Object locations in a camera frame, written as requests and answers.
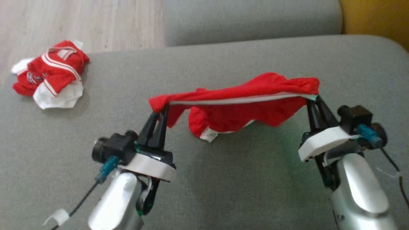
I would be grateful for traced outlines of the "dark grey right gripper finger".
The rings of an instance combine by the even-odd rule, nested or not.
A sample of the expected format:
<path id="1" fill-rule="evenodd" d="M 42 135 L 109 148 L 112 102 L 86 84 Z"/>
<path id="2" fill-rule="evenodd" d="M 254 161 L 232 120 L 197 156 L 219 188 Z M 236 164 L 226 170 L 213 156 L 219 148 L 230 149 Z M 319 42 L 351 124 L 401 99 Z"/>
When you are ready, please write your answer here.
<path id="1" fill-rule="evenodd" d="M 307 101 L 308 119 L 311 132 L 321 130 L 321 115 L 316 107 L 315 101 Z"/>
<path id="2" fill-rule="evenodd" d="M 337 127 L 339 125 L 337 118 L 334 116 L 333 112 L 330 110 L 321 96 L 317 96 L 316 98 L 316 108 L 318 109 L 319 129 Z"/>

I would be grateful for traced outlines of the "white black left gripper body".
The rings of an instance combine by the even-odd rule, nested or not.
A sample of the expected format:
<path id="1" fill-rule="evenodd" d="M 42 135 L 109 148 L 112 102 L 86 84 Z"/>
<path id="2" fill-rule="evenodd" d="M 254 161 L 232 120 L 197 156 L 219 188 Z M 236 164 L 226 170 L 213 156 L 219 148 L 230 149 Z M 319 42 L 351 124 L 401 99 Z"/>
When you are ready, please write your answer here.
<path id="1" fill-rule="evenodd" d="M 137 212 L 147 215 L 155 202 L 156 193 L 161 181 L 171 182 L 176 177 L 176 166 L 173 155 L 165 150 L 149 149 L 137 145 L 136 154 L 127 165 L 120 165 L 121 169 L 147 178 L 142 182 L 142 191 L 137 199 Z"/>

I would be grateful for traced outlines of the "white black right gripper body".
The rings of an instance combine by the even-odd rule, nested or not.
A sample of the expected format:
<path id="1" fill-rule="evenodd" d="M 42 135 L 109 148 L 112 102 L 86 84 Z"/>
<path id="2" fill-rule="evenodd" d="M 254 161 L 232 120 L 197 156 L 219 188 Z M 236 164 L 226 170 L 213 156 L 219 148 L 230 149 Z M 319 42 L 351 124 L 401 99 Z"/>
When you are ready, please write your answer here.
<path id="1" fill-rule="evenodd" d="M 303 134 L 303 142 L 298 149 L 298 156 L 303 163 L 313 160 L 316 163 L 323 185 L 329 189 L 350 189 L 346 173 L 340 173 L 338 161 L 348 154 L 360 154 L 358 137 L 346 133 L 339 126 L 320 132 Z"/>

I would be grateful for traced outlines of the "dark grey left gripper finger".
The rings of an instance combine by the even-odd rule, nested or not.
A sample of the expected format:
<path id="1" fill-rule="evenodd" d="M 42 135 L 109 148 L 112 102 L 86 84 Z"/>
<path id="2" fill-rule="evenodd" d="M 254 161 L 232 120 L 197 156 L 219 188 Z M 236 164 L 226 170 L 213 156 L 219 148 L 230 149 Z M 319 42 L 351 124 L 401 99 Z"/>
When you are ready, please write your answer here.
<path id="1" fill-rule="evenodd" d="M 151 148 L 156 148 L 156 145 L 152 140 L 152 138 L 154 137 L 154 131 L 155 131 L 155 126 L 156 126 L 156 122 L 159 118 L 159 114 L 156 112 L 152 112 L 149 116 L 149 118 L 147 119 L 147 121 L 145 122 L 139 137 L 138 137 L 138 144 L 142 145 L 142 146 L 148 146 Z"/>
<path id="2" fill-rule="evenodd" d="M 154 147 L 160 150 L 165 147 L 168 110 L 169 105 L 165 105 L 164 109 L 158 114 L 158 124 L 154 132 Z"/>

